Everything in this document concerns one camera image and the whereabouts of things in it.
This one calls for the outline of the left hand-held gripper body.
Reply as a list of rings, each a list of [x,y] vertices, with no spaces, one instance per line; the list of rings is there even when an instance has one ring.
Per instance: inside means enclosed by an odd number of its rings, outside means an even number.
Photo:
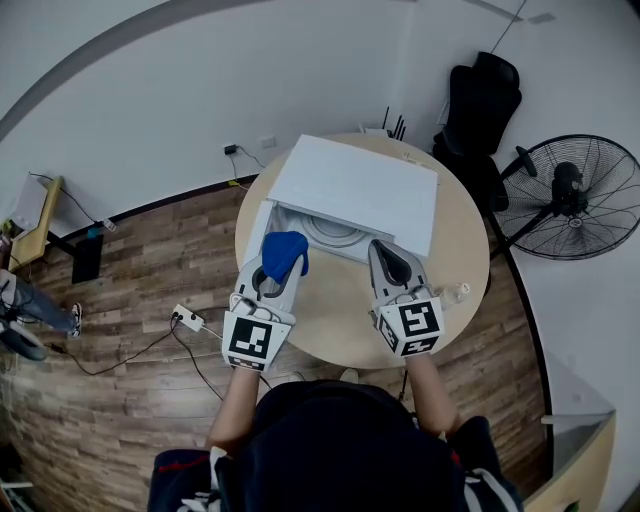
[[[291,301],[232,293],[224,315],[224,360],[234,367],[267,371],[296,324],[291,309]]]

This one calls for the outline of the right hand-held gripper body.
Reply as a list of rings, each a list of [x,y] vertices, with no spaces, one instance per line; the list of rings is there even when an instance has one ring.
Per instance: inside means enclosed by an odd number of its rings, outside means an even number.
[[[373,313],[376,330],[397,357],[430,353],[445,331],[440,298],[428,285],[381,299]]]

